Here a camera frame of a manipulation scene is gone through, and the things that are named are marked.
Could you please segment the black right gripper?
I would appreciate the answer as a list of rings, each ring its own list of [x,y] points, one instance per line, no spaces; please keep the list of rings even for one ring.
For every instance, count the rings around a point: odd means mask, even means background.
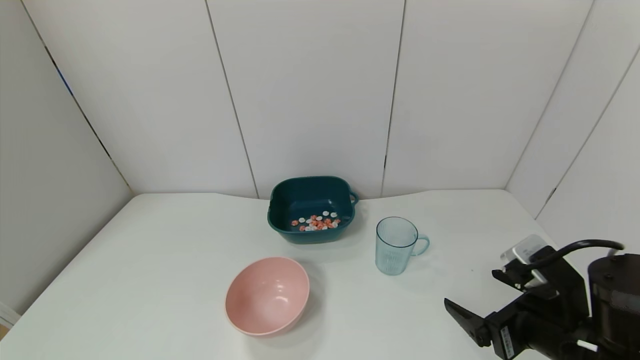
[[[578,353],[575,332],[584,321],[584,294],[558,292],[544,298],[527,291],[530,271],[526,268],[493,269],[494,279],[524,292],[498,312],[480,317],[448,298],[446,312],[479,347],[491,347],[502,360],[514,360],[533,350],[551,360],[569,360]]]

